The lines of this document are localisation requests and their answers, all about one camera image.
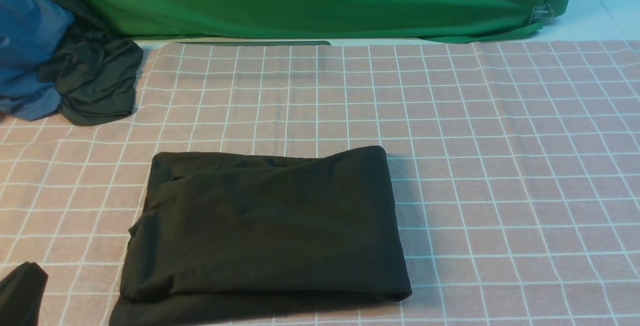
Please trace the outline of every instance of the black fabric corner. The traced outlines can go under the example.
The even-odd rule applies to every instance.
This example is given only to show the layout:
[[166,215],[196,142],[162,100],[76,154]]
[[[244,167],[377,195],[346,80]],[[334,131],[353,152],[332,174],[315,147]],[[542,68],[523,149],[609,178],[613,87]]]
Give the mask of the black fabric corner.
[[25,262],[0,280],[0,324],[37,326],[48,275]]

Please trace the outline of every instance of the folded shirt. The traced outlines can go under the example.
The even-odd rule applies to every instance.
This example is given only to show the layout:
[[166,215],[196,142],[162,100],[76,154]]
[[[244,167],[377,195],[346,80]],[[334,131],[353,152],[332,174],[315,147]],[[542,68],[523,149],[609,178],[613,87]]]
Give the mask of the folded shirt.
[[110,326],[178,325],[410,296],[386,153],[153,158]]

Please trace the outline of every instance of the crumpled clothing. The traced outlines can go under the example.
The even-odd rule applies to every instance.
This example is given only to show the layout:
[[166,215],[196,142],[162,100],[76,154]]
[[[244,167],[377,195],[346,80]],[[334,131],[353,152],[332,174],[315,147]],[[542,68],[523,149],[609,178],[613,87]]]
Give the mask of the crumpled clothing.
[[114,36],[81,0],[51,0],[75,16],[38,79],[55,82],[60,114],[78,126],[117,121],[133,114],[142,49]]
[[73,21],[50,0],[0,0],[0,112],[33,121],[56,111],[55,82],[39,81],[37,68]]

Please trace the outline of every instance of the blue cloth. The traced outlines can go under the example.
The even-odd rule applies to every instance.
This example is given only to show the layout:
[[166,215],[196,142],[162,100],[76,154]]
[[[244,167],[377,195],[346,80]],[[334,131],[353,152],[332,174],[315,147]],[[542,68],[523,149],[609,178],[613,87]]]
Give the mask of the blue cloth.
[[73,21],[50,0],[0,0],[0,112],[33,121],[58,108],[55,84],[36,72]]

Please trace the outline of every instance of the black garment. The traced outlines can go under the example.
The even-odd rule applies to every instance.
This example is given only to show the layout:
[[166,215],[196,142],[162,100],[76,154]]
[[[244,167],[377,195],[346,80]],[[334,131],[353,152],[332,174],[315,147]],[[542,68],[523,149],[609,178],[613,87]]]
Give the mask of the black garment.
[[37,326],[47,279],[37,263],[25,262],[0,280],[0,324]]
[[110,326],[224,321],[411,294],[385,151],[153,158]]
[[60,113],[78,126],[116,121],[133,113],[142,49],[119,39],[80,0],[51,0],[75,16],[50,61],[39,67],[41,82],[55,82]]

